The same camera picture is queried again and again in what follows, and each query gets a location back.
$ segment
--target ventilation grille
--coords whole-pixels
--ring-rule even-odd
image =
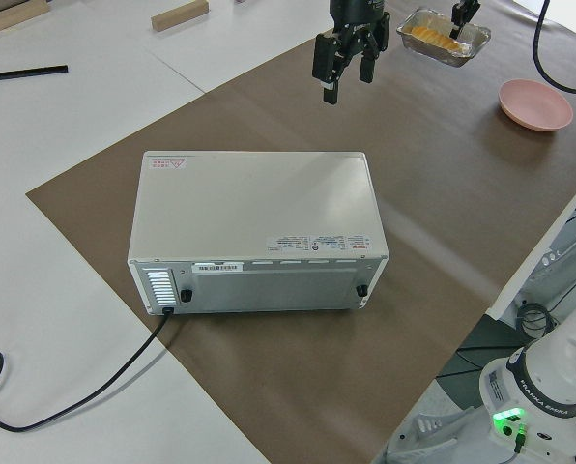
[[[172,285],[172,275],[168,269],[145,269],[151,284],[155,301],[159,307],[174,307],[177,304],[176,292]]]

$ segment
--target aluminum foil tray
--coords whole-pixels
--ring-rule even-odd
[[[490,29],[468,23],[462,28],[457,39],[460,49],[449,51],[411,35],[411,31],[417,26],[425,26],[434,29],[439,34],[449,36],[453,26],[451,19],[429,8],[418,8],[399,25],[397,33],[402,37],[402,42],[406,48],[455,68],[459,68],[475,57],[490,40]]]

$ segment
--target pink bowl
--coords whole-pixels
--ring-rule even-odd
[[[534,131],[556,131],[574,117],[569,102],[549,85],[534,80],[509,80],[499,90],[504,113]]]

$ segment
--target green indicator light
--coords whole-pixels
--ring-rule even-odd
[[[494,416],[492,416],[492,419],[494,421],[502,421],[504,419],[508,419],[508,418],[513,418],[515,417],[520,417],[524,415],[524,409],[521,408],[513,408],[513,409],[509,409],[507,411],[502,411],[501,413],[497,413]]]

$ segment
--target wooden stick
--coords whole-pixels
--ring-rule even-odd
[[[28,0],[10,7],[0,12],[0,31],[47,12],[49,12],[49,5],[45,0]]]
[[[169,27],[205,15],[208,12],[209,2],[207,0],[193,0],[182,7],[151,17],[151,24],[156,31],[164,31]]]

